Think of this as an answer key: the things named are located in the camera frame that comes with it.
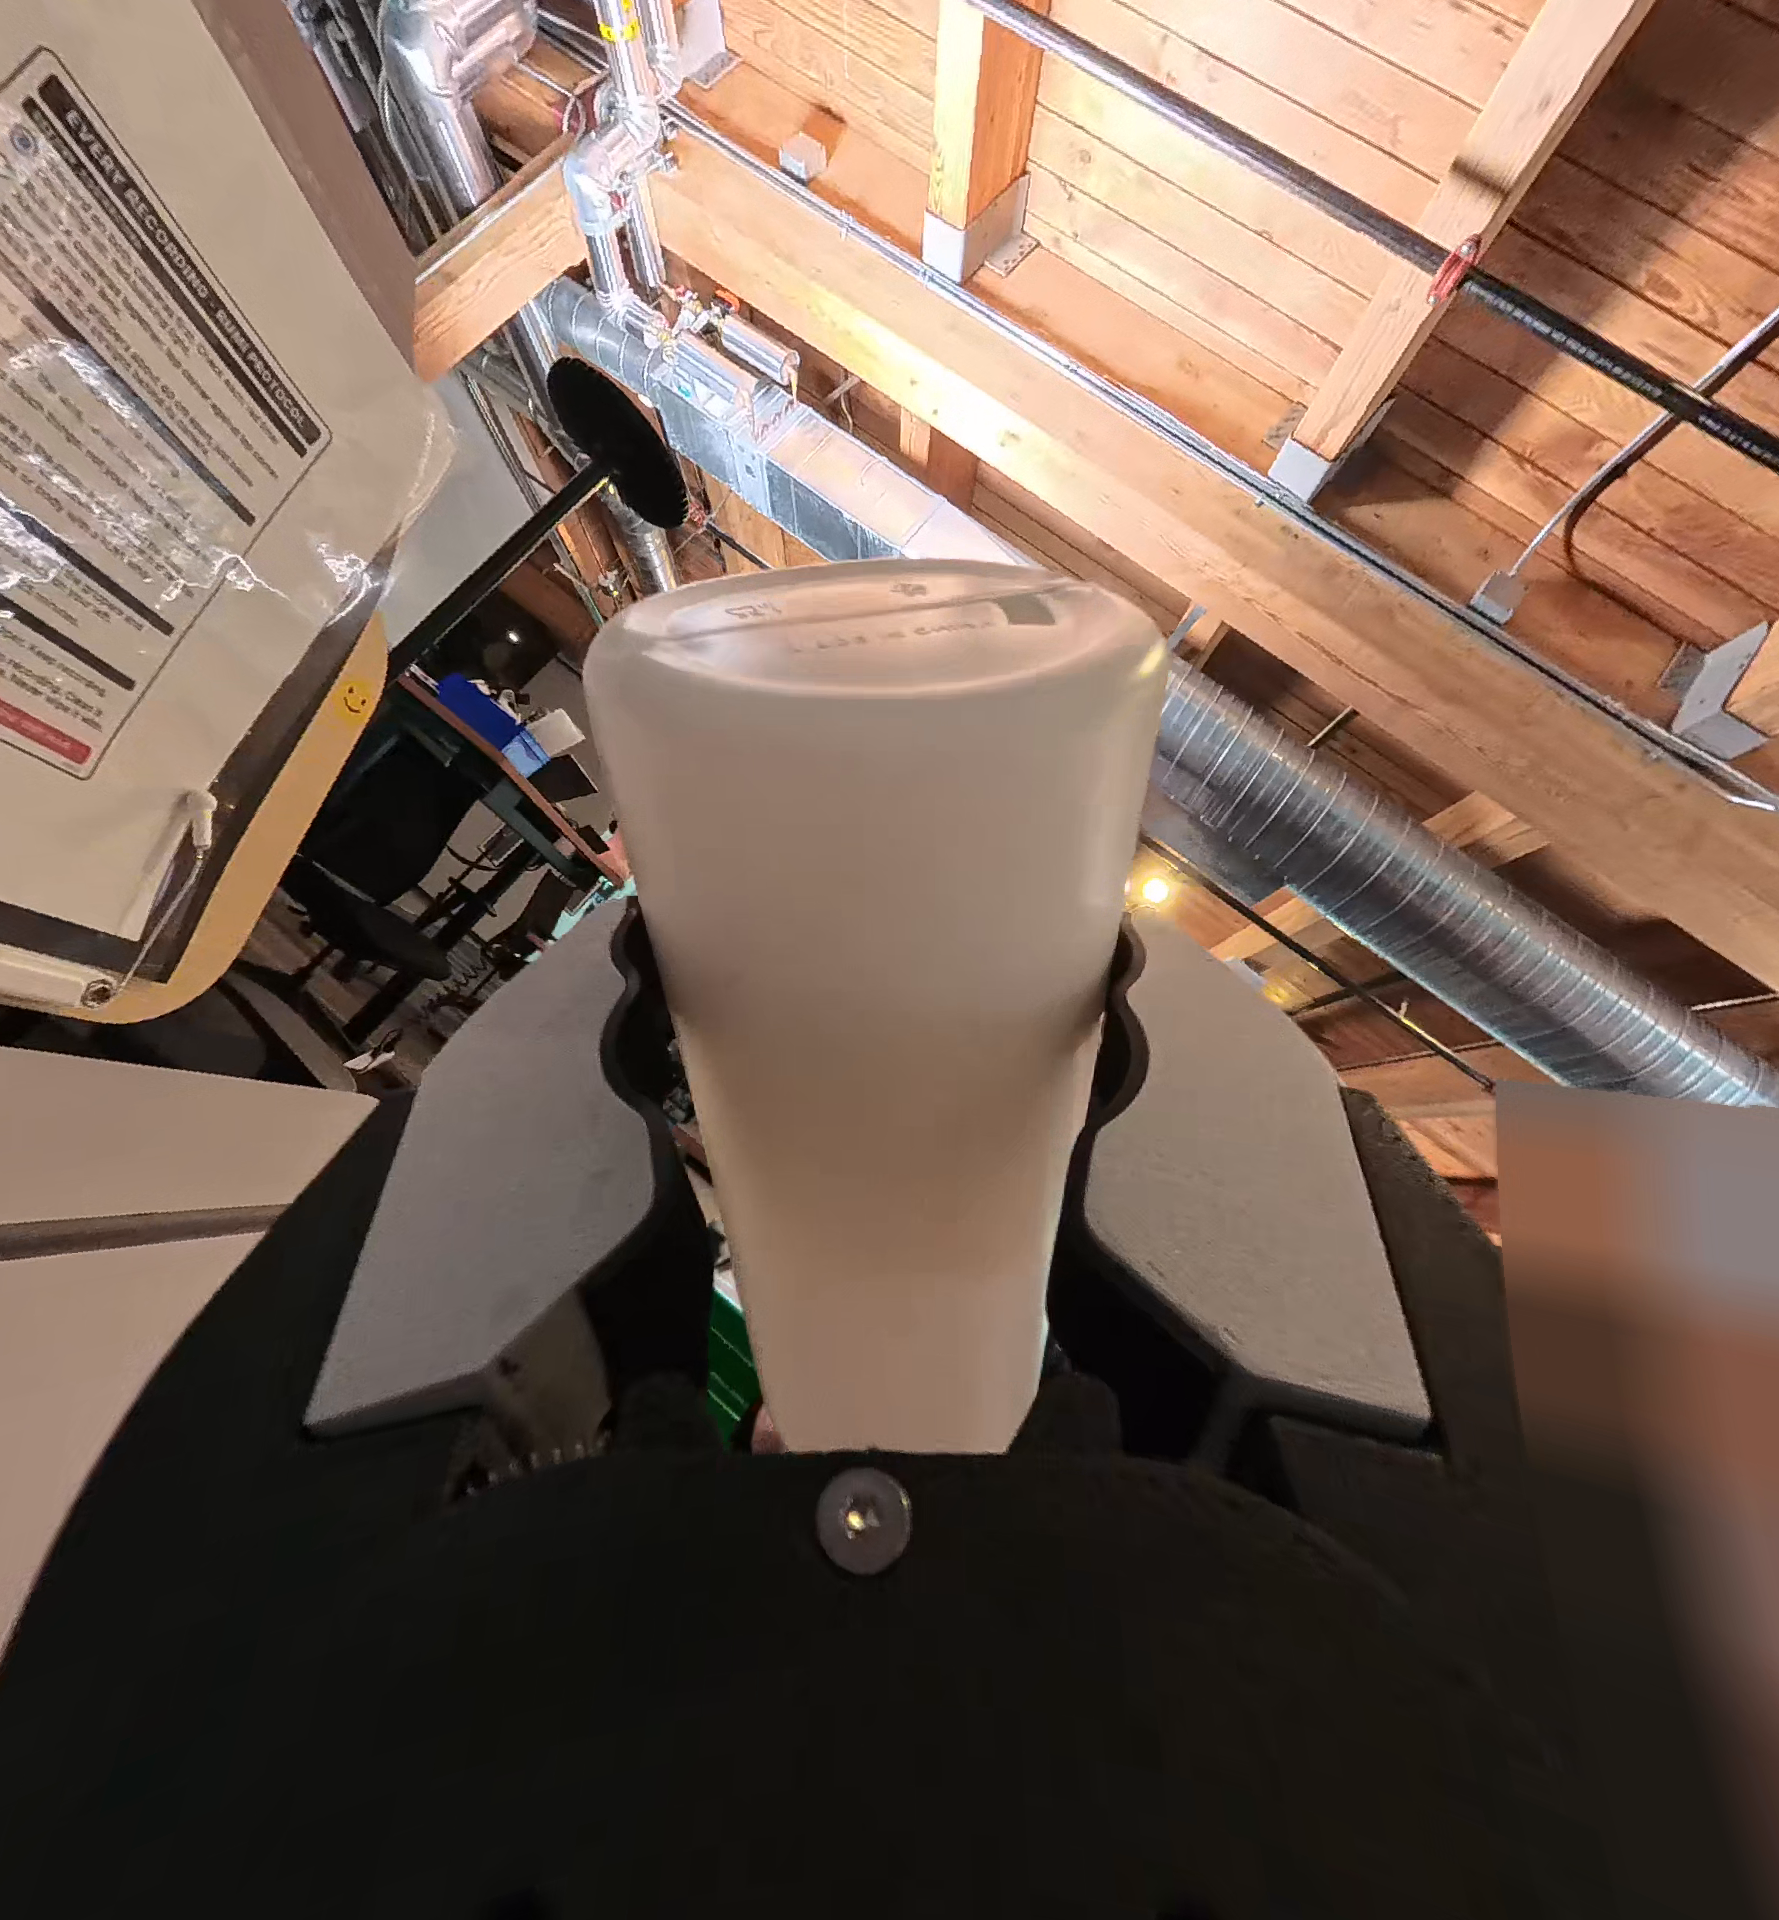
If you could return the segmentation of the black ceiling pipe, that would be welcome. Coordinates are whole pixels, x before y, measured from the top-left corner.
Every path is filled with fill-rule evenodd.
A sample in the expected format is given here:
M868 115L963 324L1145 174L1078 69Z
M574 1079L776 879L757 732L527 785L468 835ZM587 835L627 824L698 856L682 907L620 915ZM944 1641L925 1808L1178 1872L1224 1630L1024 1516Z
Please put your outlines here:
M1209 149L1290 192L1294 199L1316 208L1335 223L1367 237L1405 267L1429 273L1429 296L1435 303L1459 297L1476 301L1501 320L1531 334L1542 344L1635 394L1653 404L1664 418L1693 427L1718 444L1731 446L1752 466L1779 476L1777 434L1721 408L1713 398L1653 366L1638 354L1560 314L1535 296L1496 278L1478 265L1479 246L1447 250L1419 230L1382 213L1377 206L1322 179L1259 136L1184 99L1170 86L1147 79L1093 42L1051 22L1041 12L1030 12L1024 6L1012 3L975 3L974 11L1021 42L1065 62L1094 82L1153 111L1166 125L1189 133Z

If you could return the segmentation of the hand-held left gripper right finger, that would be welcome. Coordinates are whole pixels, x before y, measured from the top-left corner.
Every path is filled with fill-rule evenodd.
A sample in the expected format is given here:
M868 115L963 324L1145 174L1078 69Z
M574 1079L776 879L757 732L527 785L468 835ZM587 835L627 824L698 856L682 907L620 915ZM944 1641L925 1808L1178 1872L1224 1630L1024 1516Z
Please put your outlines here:
M1154 1332L1153 1449L1290 1419L1401 1447L1432 1421L1335 1070L1177 925L1127 917L1080 1224Z

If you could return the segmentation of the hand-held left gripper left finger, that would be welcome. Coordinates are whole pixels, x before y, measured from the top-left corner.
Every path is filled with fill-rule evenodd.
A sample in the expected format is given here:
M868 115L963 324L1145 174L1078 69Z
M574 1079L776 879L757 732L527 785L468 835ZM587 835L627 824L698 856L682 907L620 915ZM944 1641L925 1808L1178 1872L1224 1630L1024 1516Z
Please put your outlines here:
M547 1329L605 1406L587 1293L680 1182L617 1056L637 931L632 903L592 909L424 1070L306 1409L314 1436L484 1408Z

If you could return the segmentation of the black pole stand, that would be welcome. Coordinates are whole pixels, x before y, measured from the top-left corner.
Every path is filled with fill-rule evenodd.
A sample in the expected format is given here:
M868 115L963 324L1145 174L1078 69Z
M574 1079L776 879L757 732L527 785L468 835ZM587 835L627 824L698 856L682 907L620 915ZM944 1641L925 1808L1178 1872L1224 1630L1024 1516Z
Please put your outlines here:
M688 491L679 457L623 385L582 359L562 356L547 369L545 396L573 444L582 448L582 467L390 650L388 685L402 682L437 651L545 538L599 495L610 491L650 529L685 527Z

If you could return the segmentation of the silver air duct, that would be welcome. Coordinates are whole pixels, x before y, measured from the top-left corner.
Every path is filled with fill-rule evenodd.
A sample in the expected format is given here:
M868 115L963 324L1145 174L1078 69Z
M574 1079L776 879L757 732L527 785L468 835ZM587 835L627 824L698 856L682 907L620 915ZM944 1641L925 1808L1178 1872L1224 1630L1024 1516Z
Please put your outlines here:
M674 448L820 559L981 564L1047 579L962 509L696 332L652 334L573 278L531 301L562 366L600 369ZM1564 1087L1779 1108L1779 1068L1725 1039L1278 721L1173 667L1142 829L1234 889L1288 888Z

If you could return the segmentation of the white plastic water bottle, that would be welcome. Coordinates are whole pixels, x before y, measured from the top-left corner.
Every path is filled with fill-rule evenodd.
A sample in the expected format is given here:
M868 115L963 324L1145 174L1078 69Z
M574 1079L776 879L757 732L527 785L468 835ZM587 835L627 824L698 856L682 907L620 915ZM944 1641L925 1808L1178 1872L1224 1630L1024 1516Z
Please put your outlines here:
M1164 677L1138 607L1014 564L724 579L590 645L789 1452L1004 1452L1037 1397Z

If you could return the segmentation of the acrylic sign stand wooden board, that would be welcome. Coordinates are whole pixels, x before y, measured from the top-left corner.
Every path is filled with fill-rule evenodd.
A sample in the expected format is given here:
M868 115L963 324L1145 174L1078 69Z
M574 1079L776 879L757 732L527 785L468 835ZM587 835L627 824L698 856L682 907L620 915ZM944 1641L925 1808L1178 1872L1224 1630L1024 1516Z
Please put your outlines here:
M453 450L412 307L289 5L0 3L0 1007L244 949Z

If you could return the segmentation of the green plastic bin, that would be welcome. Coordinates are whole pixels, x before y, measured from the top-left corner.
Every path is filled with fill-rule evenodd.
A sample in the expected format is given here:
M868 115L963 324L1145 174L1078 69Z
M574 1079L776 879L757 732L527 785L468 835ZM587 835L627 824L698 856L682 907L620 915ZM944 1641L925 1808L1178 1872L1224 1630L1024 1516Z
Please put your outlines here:
M712 1423L732 1452L748 1452L765 1403L740 1304L721 1284L710 1296L708 1403Z

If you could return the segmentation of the silver ceiling pipe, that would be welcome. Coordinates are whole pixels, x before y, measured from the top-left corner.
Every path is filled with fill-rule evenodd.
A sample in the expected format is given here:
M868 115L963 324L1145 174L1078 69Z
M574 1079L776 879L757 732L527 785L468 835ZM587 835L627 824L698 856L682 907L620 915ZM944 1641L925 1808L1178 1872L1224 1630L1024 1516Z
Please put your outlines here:
M671 3L596 3L599 82L588 124L565 156L565 185L582 234L588 288L606 322L673 366L698 339L797 394L799 354L744 320L724 297L700 300L666 273L652 181L674 169L669 115L693 81L727 69L718 15L687 29Z

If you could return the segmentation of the blue storage bin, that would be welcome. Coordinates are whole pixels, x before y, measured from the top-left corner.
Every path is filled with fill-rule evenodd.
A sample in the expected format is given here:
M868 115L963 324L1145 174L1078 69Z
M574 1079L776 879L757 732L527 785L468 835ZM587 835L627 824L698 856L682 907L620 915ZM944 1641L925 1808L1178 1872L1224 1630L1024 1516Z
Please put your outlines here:
M437 685L438 706L519 774L533 777L547 767L549 752L522 723L516 712L504 707L484 687L466 677L450 674Z

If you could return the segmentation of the black office chair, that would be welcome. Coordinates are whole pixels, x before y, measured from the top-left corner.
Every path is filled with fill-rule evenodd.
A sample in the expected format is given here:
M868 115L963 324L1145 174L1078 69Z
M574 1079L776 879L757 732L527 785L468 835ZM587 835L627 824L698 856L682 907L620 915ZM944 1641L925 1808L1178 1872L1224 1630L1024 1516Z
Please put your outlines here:
M437 941L394 909L415 892L469 811L469 794L442 767L419 762L371 778L327 805L278 879L327 952L381 968L410 986L451 973Z

